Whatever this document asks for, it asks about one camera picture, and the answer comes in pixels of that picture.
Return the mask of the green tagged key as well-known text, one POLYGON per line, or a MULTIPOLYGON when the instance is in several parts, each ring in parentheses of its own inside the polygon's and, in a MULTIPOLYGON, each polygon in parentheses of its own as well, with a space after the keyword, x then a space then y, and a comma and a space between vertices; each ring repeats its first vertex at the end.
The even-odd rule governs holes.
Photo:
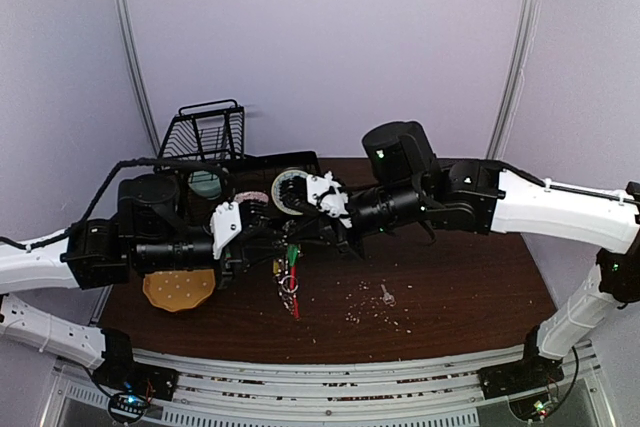
POLYGON ((300 255, 300 247, 297 244, 289 244, 287 246, 287 265, 293 268, 298 261, 300 255))

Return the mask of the red handled keyring with keys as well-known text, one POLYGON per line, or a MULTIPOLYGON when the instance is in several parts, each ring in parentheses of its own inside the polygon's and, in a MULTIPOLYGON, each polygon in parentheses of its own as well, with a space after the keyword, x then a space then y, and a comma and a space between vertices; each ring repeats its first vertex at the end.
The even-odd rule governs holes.
POLYGON ((298 263, 302 256, 301 247, 300 247, 300 255, 299 255, 297 264, 293 268, 290 268, 287 265, 286 256, 287 256, 287 249, 283 256, 276 258, 281 262, 282 269, 279 275, 274 275, 272 273, 272 278, 274 283, 276 284, 277 294, 281 304, 283 305, 285 310, 295 320, 299 320, 300 307, 299 307, 299 300, 298 300, 298 292, 300 288, 300 283, 299 283, 299 277, 298 277, 298 263))

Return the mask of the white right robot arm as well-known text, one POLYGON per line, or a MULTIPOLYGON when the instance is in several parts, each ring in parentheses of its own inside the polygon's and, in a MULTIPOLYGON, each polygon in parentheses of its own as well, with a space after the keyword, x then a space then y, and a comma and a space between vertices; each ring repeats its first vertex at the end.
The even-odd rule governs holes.
POLYGON ((586 280, 533 329, 532 346, 513 366, 519 387, 535 387, 613 308, 639 299, 639 185, 599 190, 539 179, 503 161, 440 159, 416 121, 382 124, 362 139, 377 183, 349 189, 332 173, 289 174, 274 182, 283 211, 315 215, 327 241, 353 251, 361 239, 419 224, 435 230, 530 233, 598 247, 586 280))

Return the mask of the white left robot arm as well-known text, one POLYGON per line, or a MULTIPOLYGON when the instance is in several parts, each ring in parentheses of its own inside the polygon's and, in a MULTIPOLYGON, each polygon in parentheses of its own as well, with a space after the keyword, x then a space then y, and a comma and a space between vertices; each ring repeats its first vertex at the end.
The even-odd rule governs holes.
POLYGON ((218 203, 195 224, 173 176, 146 174, 120 183, 116 214, 81 220, 46 238, 1 243, 1 332, 108 377, 123 391, 144 380, 129 336, 85 328, 20 304, 15 293, 39 288, 90 290, 126 284, 133 274, 156 308, 200 306, 253 263, 284 247, 283 221, 260 192, 218 203))

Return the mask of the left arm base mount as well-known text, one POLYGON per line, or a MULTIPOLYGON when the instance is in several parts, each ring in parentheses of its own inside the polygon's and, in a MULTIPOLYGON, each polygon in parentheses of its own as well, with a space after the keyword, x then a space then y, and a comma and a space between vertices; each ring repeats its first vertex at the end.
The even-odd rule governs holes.
POLYGON ((107 412, 121 425, 140 421, 153 400, 171 401, 179 373, 168 367, 134 359, 129 336, 115 329, 101 329, 105 348, 102 363, 90 371, 90 379, 107 397, 107 412))

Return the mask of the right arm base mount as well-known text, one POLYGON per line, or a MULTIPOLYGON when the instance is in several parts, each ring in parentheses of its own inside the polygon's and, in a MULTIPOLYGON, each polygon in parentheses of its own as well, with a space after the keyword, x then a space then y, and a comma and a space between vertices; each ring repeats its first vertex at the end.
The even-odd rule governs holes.
POLYGON ((559 382, 565 378, 563 361, 542 356, 537 347, 538 331, 536 326, 527 333, 520 359, 483 367, 477 372, 485 400, 545 388, 545 400, 530 395, 509 402, 512 414, 528 423, 543 423, 561 411, 564 404, 573 398, 580 371, 580 357, 574 344, 570 350, 575 363, 574 373, 569 386, 561 393, 559 382))

